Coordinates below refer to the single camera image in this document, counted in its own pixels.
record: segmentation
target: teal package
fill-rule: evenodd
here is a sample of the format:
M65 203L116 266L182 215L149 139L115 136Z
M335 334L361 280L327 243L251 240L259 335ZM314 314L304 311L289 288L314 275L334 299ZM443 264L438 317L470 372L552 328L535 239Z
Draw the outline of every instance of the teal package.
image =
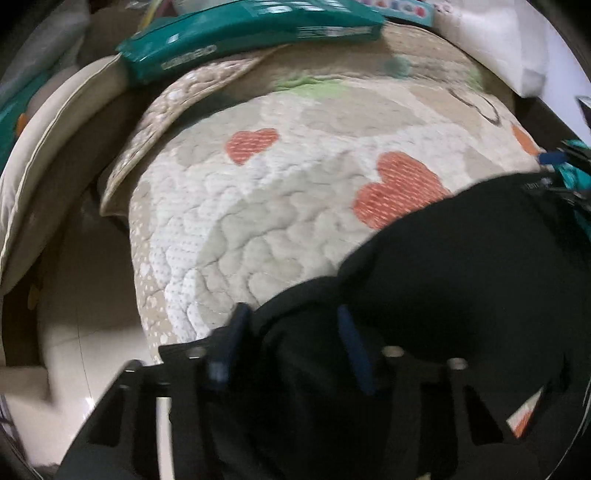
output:
M587 145L585 145L580 140L569 140L569 142L581 146L582 148L587 148ZM577 167L573 167L568 163L565 163L563 165L556 165L555 168L562 176L564 186L569 190L591 189L591 176L585 173L583 170L579 170ZM589 222L579 212L574 212L574 216L577 219L577 223L579 224L579 226L584 230L587 237L589 237L589 240L591 240L591 222Z
M42 72L37 75L20 92L7 101L0 111L0 173L4 170L12 148L17 141L15 128L18 117L27 110L33 95L47 83L49 78L49 72Z
M227 55L308 40L377 40L384 18L355 0L239 0L169 18L117 50L146 84Z

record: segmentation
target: beige cushion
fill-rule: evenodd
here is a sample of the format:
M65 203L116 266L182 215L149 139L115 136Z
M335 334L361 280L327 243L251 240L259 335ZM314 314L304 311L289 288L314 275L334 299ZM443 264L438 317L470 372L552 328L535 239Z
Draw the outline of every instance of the beige cushion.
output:
M53 95L53 93L77 71L78 67L76 66L65 68L56 73L47 81L45 85L37 90L37 93L31 97L31 100L27 106L27 111L25 112L27 118L33 118L33 116L39 111L47 99Z
M2 292L31 268L76 200L116 157L153 99L152 89L133 89L100 110L66 142L31 197L2 276Z
M94 114L128 88L119 57L74 74L43 104L19 137L0 177L0 291L4 267L27 207L56 154Z

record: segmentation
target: teal bag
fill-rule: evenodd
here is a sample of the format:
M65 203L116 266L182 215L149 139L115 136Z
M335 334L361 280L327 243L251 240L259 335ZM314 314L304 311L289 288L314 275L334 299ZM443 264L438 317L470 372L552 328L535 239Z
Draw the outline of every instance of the teal bag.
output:
M377 40L384 18L355 0L239 0L167 18L117 50L134 83L149 83L211 59L308 40Z

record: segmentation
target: teal box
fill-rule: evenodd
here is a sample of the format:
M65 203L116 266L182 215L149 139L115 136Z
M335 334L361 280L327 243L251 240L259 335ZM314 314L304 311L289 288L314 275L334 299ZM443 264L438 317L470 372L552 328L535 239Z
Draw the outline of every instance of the teal box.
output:
M433 26L433 6L419 0L357 0L385 17L399 18L406 22Z
M355 0L239 0L160 18L124 40L132 81L147 84L209 60L302 41L379 40L384 17Z

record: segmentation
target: quilted stitching pattern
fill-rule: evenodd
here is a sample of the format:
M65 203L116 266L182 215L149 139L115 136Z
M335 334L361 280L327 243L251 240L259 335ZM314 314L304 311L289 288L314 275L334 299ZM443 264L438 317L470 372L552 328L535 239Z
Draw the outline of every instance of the quilted stitching pattern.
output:
M206 336L237 301L257 306L295 283L334 273L373 231L352 206L364 186L380 181L383 153L415 158L452 193L499 170L535 168L512 134L514 118L499 105L503 126L482 119L477 139L446 119L445 110L412 95L412 83L342 85L338 95L366 88L375 102L392 105L390 113L410 109L415 124L388 124L383 111L358 116L360 131L372 131L367 122L379 123L378 135L336 135L343 131L338 122L324 128L318 118L308 121L309 112L329 105L334 118L355 118L349 103L272 93L187 126L142 174L129 222L138 309L154 356L160 344ZM275 129L278 138L238 165L226 146L247 123L249 131ZM210 141L202 150L204 136ZM474 158L477 168L466 163Z
M357 218L376 230L450 193L425 165L401 152L381 154L377 169L382 183L361 188L353 204Z
M226 144L226 152L236 165L242 165L253 155L265 151L277 141L274 128L261 128L256 132L236 132Z
M216 60L188 72L166 88L131 135L109 176L101 214L125 214L128 199L124 198L125 189L120 187L127 175L183 111L226 86L225 91L236 100L249 100L266 95L294 77L396 77L390 63L393 56L401 54L415 79L464 85L474 75L479 76L478 68L465 54L420 28L387 23L382 38L382 42L370 44L304 43L277 47ZM280 48L282 55L274 56L273 62L261 63ZM257 65L256 73L248 75Z
M113 168L101 203L101 214L125 176L154 146L160 135L190 106L245 74L280 47L238 54L191 70L169 85L144 113L125 151Z

